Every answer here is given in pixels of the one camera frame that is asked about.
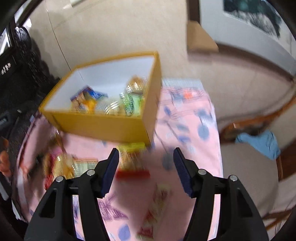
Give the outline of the left hand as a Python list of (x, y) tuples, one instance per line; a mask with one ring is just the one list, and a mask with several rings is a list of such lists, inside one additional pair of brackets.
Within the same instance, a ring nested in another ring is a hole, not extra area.
[(8, 147), (9, 141), (6, 138), (1, 137), (0, 171), (5, 177), (11, 176)]

